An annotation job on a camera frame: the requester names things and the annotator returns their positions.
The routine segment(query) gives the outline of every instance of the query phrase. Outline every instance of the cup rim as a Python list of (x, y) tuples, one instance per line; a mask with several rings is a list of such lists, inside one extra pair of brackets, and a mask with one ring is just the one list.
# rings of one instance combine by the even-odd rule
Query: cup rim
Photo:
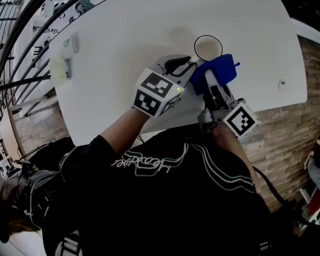
[(209, 61), (211, 61), (211, 60), (206, 60), (206, 59), (201, 58), (201, 57), (198, 55), (197, 51), (196, 51), (196, 44), (197, 44), (197, 41), (198, 41), (200, 38), (202, 38), (202, 37), (212, 37), (212, 38), (216, 39), (216, 40), (219, 42), (220, 46), (221, 46), (221, 54), (220, 54), (219, 56), (221, 56), (221, 55), (222, 55), (222, 53), (223, 53), (223, 51), (224, 51), (224, 48), (223, 48), (223, 46), (222, 46), (222, 44), (221, 44), (220, 40), (219, 40), (218, 38), (216, 38), (215, 36), (213, 36), (213, 35), (210, 35), (210, 34), (203, 34), (203, 35), (199, 36), (199, 37), (194, 41), (194, 44), (193, 44), (194, 52), (195, 52), (195, 54), (199, 57), (199, 59), (201, 59), (201, 60), (203, 60), (203, 61), (205, 61), (205, 62), (209, 62)]

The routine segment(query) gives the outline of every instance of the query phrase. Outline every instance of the black shirt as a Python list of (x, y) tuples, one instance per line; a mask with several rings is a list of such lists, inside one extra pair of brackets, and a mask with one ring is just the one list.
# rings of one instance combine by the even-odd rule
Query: black shirt
[(97, 136), (50, 207), (46, 253), (79, 230), (84, 255), (258, 254), (269, 211), (247, 166), (212, 138), (175, 134), (159, 134), (119, 159)]

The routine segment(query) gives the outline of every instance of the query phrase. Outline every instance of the black cable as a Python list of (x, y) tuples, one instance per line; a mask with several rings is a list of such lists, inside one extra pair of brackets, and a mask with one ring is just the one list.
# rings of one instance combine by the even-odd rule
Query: black cable
[(140, 134), (139, 134), (136, 138), (137, 138), (139, 141), (141, 141), (143, 144), (145, 143)]
[(25, 155), (23, 155), (17, 162), (19, 162), (20, 160), (26, 158), (27, 156), (31, 155), (32, 153), (44, 148), (45, 146), (49, 145), (50, 143), (47, 144), (43, 144), (41, 146), (37, 146), (34, 150), (31, 150), (29, 153), (26, 153)]
[[(29, 173), (29, 177), (28, 177), (28, 179), (26, 180), (27, 181), (27, 185), (28, 185), (28, 181), (29, 181), (29, 179), (30, 179), (30, 176), (31, 176), (31, 174), (33, 174), (33, 172), (34, 172), (35, 170), (32, 168), (32, 170), (30, 171), (30, 173)], [(18, 182), (17, 182), (17, 185), (16, 185), (16, 187), (17, 187), (17, 189), (18, 189), (18, 195), (19, 195), (19, 198), (20, 198), (20, 191), (19, 191), (19, 181), (20, 181), (20, 178), (22, 177), (22, 175), (23, 175), (23, 170), (21, 169), (21, 174), (20, 174), (20, 176), (19, 176), (19, 178), (18, 178)]]
[(267, 178), (266, 175), (264, 175), (259, 169), (257, 169), (256, 167), (253, 166), (253, 169), (261, 175), (261, 177), (264, 179), (264, 181), (266, 182), (266, 184), (268, 185), (270, 191), (272, 192), (272, 194), (275, 196), (275, 198), (280, 202), (280, 204), (282, 204), (282, 206), (289, 212), (292, 214), (292, 216), (294, 217), (294, 219), (298, 222), (300, 222), (301, 224), (307, 225), (307, 226), (313, 226), (313, 227), (318, 227), (320, 228), (320, 225), (312, 223), (307, 221), (306, 219), (304, 219), (301, 216), (300, 212), (297, 212), (295, 209), (293, 209), (289, 202), (284, 200), (284, 198), (278, 193), (278, 191), (275, 189), (275, 187), (272, 185), (271, 181)]

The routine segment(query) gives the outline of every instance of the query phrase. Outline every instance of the electrical wire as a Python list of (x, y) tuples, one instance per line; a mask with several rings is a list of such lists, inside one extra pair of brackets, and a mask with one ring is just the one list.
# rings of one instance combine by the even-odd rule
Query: electrical wire
[(34, 150), (30, 151), (29, 153), (26, 153), (25, 155), (23, 155), (19, 160), (17, 160), (17, 162), (19, 162), (20, 160), (26, 158), (27, 156), (31, 155), (32, 153), (44, 148), (45, 146), (49, 145), (50, 143), (47, 144), (43, 144), (41, 146), (38, 146), (37, 148), (35, 148)]
[(136, 138), (137, 138), (139, 141), (141, 141), (143, 144), (145, 143), (140, 134), (139, 134)]
[(256, 167), (252, 166), (253, 169), (261, 175), (261, 177), (264, 179), (264, 181), (266, 182), (267, 186), (269, 187), (271, 193), (274, 195), (274, 197), (280, 202), (280, 204), (282, 204), (282, 206), (287, 210), (287, 213), (290, 214), (292, 217), (295, 218), (296, 221), (298, 221), (301, 224), (307, 225), (307, 226), (312, 226), (312, 227), (317, 227), (320, 228), (320, 225), (312, 223), (307, 221), (306, 219), (304, 219), (301, 215), (300, 212), (294, 210), (288, 201), (286, 201), (276, 190), (276, 188), (273, 186), (273, 184), (271, 183), (271, 181), (267, 178), (266, 175), (264, 175), (259, 169), (257, 169)]
[(317, 58), (315, 58), (315, 57), (311, 57), (311, 58), (308, 59), (308, 60), (304, 59), (303, 61), (304, 61), (304, 62), (309, 62), (309, 61), (311, 61), (312, 59), (315, 59), (316, 61), (320, 62), (320, 59), (317, 59)]

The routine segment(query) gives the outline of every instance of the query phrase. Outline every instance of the floor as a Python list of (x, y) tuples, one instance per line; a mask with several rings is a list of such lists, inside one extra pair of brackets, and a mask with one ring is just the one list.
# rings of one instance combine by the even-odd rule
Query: floor
[[(320, 59), (320, 46), (299, 39), (303, 58)], [(302, 197), (299, 188), (311, 181), (303, 163), (320, 134), (320, 61), (305, 61), (308, 100), (258, 112), (262, 122), (241, 140), (252, 164), (260, 169), (285, 199)], [(26, 152), (68, 136), (58, 104), (16, 122)], [(271, 211), (280, 207), (264, 183), (262, 196)]]

